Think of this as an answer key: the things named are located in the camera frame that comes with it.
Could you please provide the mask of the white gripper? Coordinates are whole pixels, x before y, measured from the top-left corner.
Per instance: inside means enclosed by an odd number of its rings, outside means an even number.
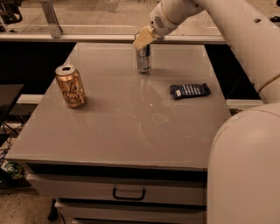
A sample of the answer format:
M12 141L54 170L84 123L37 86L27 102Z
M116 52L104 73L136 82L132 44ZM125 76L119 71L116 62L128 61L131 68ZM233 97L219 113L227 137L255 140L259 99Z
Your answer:
M133 47L141 50L157 39L175 31L189 17L201 13L204 9L194 0L160 0L150 13L150 24L144 26L136 35Z

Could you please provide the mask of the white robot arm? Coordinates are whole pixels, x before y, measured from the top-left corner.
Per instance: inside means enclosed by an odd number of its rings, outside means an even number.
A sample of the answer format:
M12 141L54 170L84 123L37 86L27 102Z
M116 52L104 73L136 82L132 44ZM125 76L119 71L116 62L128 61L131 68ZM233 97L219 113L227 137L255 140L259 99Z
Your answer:
M248 0L157 0L140 49L206 11L239 68L218 73L227 98L259 98L217 132L207 169L207 224L280 224L280 28Z

